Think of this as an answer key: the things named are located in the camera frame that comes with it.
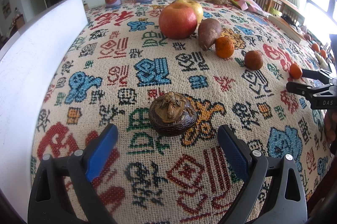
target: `woven fabric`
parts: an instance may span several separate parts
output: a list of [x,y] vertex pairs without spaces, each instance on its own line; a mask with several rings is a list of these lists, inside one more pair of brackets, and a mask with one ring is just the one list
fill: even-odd
[[[184,40],[160,32],[158,17],[169,3],[126,1],[87,11],[88,25],[45,95],[32,181],[43,154],[83,149],[114,123],[119,139],[93,186],[117,223],[217,223],[242,186],[215,137],[228,124],[251,149],[272,157],[292,154],[308,199],[331,161],[324,112],[311,110],[285,84],[294,61],[318,69],[311,49],[259,15],[202,1],[204,19],[217,19],[222,35],[235,40],[233,56],[221,59],[214,46],[200,49],[197,32]],[[249,50],[263,55],[258,71],[244,66]],[[168,91],[185,94],[198,115],[193,128],[171,138],[159,136],[148,118],[151,102]],[[250,219],[257,217],[269,181]],[[65,185],[77,216],[86,219],[69,178]]]

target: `yellow apple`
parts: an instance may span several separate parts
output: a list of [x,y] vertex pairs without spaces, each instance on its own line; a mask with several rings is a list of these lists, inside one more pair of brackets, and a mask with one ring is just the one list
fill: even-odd
[[203,7],[201,4],[197,3],[196,1],[191,0],[177,0],[175,3],[183,3],[186,4],[188,7],[192,8],[194,13],[197,15],[198,24],[203,19]]

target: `screw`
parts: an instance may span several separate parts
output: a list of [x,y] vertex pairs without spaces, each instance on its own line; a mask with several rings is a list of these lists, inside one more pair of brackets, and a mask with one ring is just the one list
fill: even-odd
[[293,156],[290,155],[290,154],[286,154],[286,155],[285,155],[285,158],[286,158],[287,160],[293,160]]
[[83,155],[83,150],[81,150],[81,149],[76,150],[76,151],[74,152],[74,155],[77,156],[77,157]]
[[256,157],[260,157],[261,156],[261,152],[259,150],[254,150],[253,151],[253,155]]
[[43,159],[43,160],[48,160],[48,159],[50,159],[50,154],[47,153],[47,154],[43,155],[42,159]]

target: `blue gripper pad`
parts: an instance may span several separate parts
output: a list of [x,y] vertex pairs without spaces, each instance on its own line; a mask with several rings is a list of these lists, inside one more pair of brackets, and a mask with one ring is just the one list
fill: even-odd
[[98,144],[96,150],[88,160],[88,167],[85,173],[87,179],[92,182],[95,177],[101,173],[107,159],[118,140],[117,126],[113,125],[105,134],[101,142]]
[[248,181],[250,163],[247,161],[247,156],[251,159],[249,152],[245,150],[239,139],[229,129],[227,125],[221,125],[218,129],[218,143],[225,152],[226,158],[233,168],[235,175],[244,182]]

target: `das logo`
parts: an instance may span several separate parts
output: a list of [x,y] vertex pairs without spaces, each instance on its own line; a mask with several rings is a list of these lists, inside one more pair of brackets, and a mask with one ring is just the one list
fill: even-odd
[[323,105],[333,105],[334,101],[333,100],[324,100]]

